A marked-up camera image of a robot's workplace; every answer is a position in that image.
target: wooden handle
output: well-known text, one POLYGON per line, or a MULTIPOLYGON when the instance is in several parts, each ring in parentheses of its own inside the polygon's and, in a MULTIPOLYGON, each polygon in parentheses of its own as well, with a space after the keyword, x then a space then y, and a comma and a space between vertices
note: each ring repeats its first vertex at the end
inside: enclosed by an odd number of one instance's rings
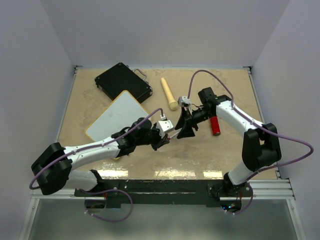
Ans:
POLYGON ((162 77, 161 78, 161 84, 164 90, 164 93, 166 95, 166 98, 168 99, 168 104, 171 110, 175 111, 179 108, 179 105, 177 101, 174 99, 174 96, 172 95, 170 88, 167 84, 167 81, 162 77))

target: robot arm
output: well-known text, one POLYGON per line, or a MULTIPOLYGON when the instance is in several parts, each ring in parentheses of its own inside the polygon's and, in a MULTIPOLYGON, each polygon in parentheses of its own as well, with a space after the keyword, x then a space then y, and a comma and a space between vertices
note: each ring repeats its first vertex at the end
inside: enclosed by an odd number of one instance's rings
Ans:
POLYGON ((264 124, 237 108, 240 113, 251 120, 248 121, 235 111, 236 106, 232 106, 228 96, 216 96, 210 87, 202 89, 198 96, 202 106, 197 110, 192 110, 191 101, 187 97, 183 96, 178 99, 182 108, 180 119, 175 127, 176 130, 181 129, 177 135, 178 139, 195 136, 193 129, 198 130, 197 124, 214 116, 225 120, 243 137, 242 162, 224 175, 225 192, 243 185, 254 172, 281 159, 278 137, 265 133, 252 124, 254 122, 277 133, 272 123, 264 124))
POLYGON ((142 117, 131 127, 125 127, 101 141, 66 147, 59 142, 52 143, 32 164, 31 169, 44 195, 62 188, 90 191, 97 186, 100 176, 94 170, 80 171, 77 168, 101 159, 129 155, 141 145, 151 145, 156 151, 169 143, 168 133, 173 129, 172 122, 164 115, 154 125, 142 117))

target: wooden table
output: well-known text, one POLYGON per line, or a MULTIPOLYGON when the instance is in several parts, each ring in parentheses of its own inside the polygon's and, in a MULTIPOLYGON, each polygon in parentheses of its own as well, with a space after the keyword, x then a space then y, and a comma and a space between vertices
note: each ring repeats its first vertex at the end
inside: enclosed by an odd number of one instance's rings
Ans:
MULTIPOLYGON (((153 88, 153 95, 142 103, 150 113, 163 108, 165 115, 175 125, 180 109, 169 109, 160 79, 165 78, 173 96, 188 94, 190 78, 197 69, 142 69, 153 88)), ((244 69, 208 69, 216 74, 231 90, 235 104, 253 118, 260 120, 256 99, 244 69)), ((111 100, 96 87, 94 78, 106 69, 79 69, 59 136, 62 146, 77 146, 90 143, 85 128, 111 103, 111 100)), ((217 95, 227 94, 223 87, 206 73, 198 73, 192 85, 190 99, 200 105, 198 92, 212 87, 217 95)), ((156 122, 157 114, 152 117, 156 122)), ((200 123, 195 137, 172 139, 170 144, 154 151, 151 146, 139 146, 129 156, 118 161, 104 159, 80 169, 98 170, 106 179, 221 179, 242 161, 242 137, 223 120, 219 120, 220 136, 213 136, 210 122, 200 123)), ((274 170, 265 171, 256 179, 276 179, 274 170)))

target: white wall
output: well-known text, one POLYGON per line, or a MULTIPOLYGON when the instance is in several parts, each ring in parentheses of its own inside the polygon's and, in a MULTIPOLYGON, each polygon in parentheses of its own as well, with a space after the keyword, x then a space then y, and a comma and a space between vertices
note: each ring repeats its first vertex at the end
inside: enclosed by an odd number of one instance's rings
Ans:
MULTIPOLYGON (((320 1, 291 0, 253 66, 253 80, 266 121, 286 135, 313 144, 312 156, 281 169, 290 177, 309 240, 319 239, 320 198, 320 1)), ((281 141, 283 161, 308 148, 281 141)))
POLYGON ((0 239, 18 238, 31 164, 54 141, 72 64, 38 0, 0 7, 0 239))
POLYGON ((77 65, 252 66, 289 0, 41 0, 77 65))

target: white cutting board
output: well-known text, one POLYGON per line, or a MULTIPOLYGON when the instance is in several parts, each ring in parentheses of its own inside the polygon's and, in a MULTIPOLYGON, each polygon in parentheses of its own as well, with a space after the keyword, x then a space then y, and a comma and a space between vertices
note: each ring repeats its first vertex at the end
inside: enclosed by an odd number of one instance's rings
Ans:
POLYGON ((84 131, 93 141, 101 141, 131 125, 139 118, 148 116, 147 111, 126 90, 120 93, 110 105, 84 131))

